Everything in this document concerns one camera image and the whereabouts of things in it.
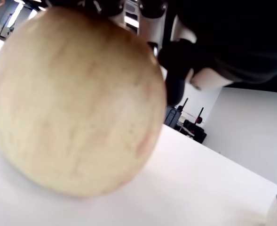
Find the black equipment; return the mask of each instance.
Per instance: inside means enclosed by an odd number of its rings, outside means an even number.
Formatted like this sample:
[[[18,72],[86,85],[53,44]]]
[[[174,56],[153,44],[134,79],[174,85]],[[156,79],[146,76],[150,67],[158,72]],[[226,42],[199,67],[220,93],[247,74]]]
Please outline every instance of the black equipment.
[[[186,105],[186,102],[188,101],[188,98],[186,98],[183,106],[178,106],[178,108],[174,108],[171,106],[168,106],[166,108],[166,119],[164,124],[171,127],[171,128],[175,128],[177,125],[177,122],[181,116],[181,113],[183,111],[184,106]]]
[[[5,21],[5,23],[3,24],[3,26],[2,26],[2,28],[1,28],[1,30],[0,30],[0,38],[3,38],[3,39],[6,38],[6,37],[2,36],[1,33],[2,33],[2,31],[3,31],[3,29],[5,28],[5,26],[6,26],[7,22],[8,22],[8,20],[11,18],[12,15],[13,15],[13,13],[10,13],[10,14],[8,15],[8,17],[7,17],[6,21]]]
[[[175,130],[178,130],[180,133],[190,136],[195,141],[199,143],[203,143],[204,139],[206,138],[207,134],[205,133],[204,129],[199,127],[197,124],[200,124],[202,122],[201,113],[203,112],[203,107],[196,118],[195,122],[192,123],[189,120],[185,120],[183,123],[183,127],[180,125],[177,125],[175,127]]]

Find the ceiling light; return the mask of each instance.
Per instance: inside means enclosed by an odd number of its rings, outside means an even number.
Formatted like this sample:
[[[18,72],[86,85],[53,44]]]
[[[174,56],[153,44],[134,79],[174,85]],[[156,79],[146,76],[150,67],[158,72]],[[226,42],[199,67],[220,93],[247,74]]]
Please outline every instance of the ceiling light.
[[[15,12],[11,16],[11,18],[10,18],[10,20],[8,22],[7,27],[11,27],[15,23],[18,15],[19,15],[19,13],[20,13],[20,11],[22,10],[23,7],[24,7],[24,2],[23,1],[19,1],[19,4],[18,4],[17,8],[15,9]]]

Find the white table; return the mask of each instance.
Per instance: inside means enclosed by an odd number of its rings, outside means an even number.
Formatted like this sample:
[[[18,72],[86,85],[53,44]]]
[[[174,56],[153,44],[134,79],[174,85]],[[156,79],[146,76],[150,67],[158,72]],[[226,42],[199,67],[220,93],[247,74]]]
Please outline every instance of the white table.
[[[164,126],[142,173],[103,197],[38,187],[0,154],[0,226],[264,226],[277,185]]]

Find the fruit skin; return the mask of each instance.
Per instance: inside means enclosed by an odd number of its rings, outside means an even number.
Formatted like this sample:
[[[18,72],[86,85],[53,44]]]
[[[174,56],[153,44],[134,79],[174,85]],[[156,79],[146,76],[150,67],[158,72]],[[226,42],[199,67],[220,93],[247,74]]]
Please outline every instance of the fruit skin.
[[[0,51],[0,149],[63,194],[114,191],[144,166],[166,92],[146,43],[113,23],[51,8]]]

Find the melon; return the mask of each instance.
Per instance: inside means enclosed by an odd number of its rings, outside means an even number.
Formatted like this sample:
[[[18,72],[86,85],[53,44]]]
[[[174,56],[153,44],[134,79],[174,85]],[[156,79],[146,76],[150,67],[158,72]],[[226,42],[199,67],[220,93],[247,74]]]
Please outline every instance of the melon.
[[[150,157],[166,91],[150,47],[112,22],[54,7],[0,51],[0,150],[26,177],[92,197]]]

